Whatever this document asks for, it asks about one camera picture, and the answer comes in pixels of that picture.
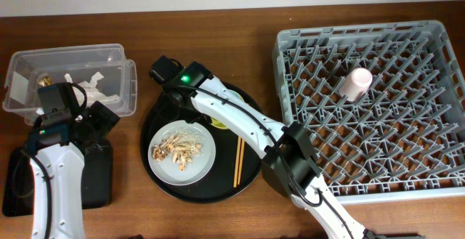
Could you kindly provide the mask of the white napkin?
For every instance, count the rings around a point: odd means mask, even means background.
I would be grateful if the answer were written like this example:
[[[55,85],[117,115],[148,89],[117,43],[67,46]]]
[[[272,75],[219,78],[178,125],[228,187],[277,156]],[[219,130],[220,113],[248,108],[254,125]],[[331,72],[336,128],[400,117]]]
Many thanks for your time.
[[[71,78],[69,73],[66,73],[64,75],[64,78],[66,82],[73,83],[73,79]],[[101,79],[104,79],[104,76],[100,72],[96,72],[91,77],[90,82],[82,81],[81,83],[78,83],[78,85],[82,87],[86,92],[87,105],[92,105],[95,101],[104,103],[104,102],[113,102],[113,101],[118,100],[119,96],[117,94],[106,96],[97,89],[97,83]],[[84,102],[84,94],[76,87],[73,87],[73,90],[74,90],[76,99],[78,101],[78,104],[82,105]]]

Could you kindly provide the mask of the brown snack wrapper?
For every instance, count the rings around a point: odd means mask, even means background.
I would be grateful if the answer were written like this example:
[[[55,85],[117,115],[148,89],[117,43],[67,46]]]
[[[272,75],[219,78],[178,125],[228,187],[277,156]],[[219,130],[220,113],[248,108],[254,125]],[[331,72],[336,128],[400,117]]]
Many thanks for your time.
[[[53,82],[50,76],[44,75],[38,78],[37,84],[45,87],[45,86],[51,86]]]

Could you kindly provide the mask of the pink cup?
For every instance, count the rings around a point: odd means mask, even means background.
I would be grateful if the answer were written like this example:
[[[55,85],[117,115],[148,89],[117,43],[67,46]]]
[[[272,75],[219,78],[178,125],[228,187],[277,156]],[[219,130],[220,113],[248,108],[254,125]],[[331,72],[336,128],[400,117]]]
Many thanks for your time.
[[[347,101],[354,102],[362,97],[371,86],[372,73],[366,68],[355,68],[350,72],[339,88],[339,94],[347,97]]]

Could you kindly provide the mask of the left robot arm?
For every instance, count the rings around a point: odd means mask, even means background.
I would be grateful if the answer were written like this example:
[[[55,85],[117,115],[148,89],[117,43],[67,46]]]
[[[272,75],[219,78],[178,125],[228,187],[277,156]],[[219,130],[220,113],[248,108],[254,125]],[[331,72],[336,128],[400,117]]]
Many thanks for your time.
[[[101,102],[81,113],[39,116],[25,142],[33,170],[33,238],[85,238],[83,211],[111,200],[113,148],[120,118]]]

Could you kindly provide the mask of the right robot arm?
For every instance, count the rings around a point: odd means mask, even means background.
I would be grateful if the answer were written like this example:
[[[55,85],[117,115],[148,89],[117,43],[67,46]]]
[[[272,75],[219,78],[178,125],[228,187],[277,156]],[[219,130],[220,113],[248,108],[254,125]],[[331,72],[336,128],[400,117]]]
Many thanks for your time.
[[[243,139],[261,159],[265,182],[296,207],[310,212],[329,238],[377,238],[330,191],[301,124],[285,125],[263,115],[231,94],[198,62],[184,67],[161,57],[152,64],[150,77],[178,107],[215,118]]]

